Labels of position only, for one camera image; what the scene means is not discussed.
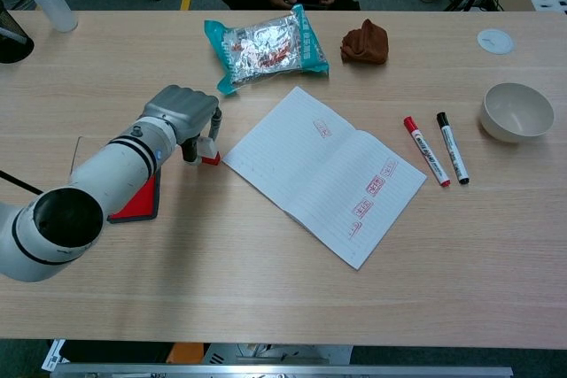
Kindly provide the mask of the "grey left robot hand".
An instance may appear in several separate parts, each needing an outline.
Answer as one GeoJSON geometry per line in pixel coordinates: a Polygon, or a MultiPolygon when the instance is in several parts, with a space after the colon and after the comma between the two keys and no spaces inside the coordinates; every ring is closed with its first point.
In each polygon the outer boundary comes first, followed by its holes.
{"type": "Polygon", "coordinates": [[[216,141],[221,127],[222,112],[216,96],[169,85],[144,106],[141,118],[145,117],[163,120],[173,129],[184,161],[196,164],[203,157],[211,160],[216,157],[218,151],[211,154],[198,151],[198,139],[206,125],[209,125],[207,138],[212,142],[216,141]]]}

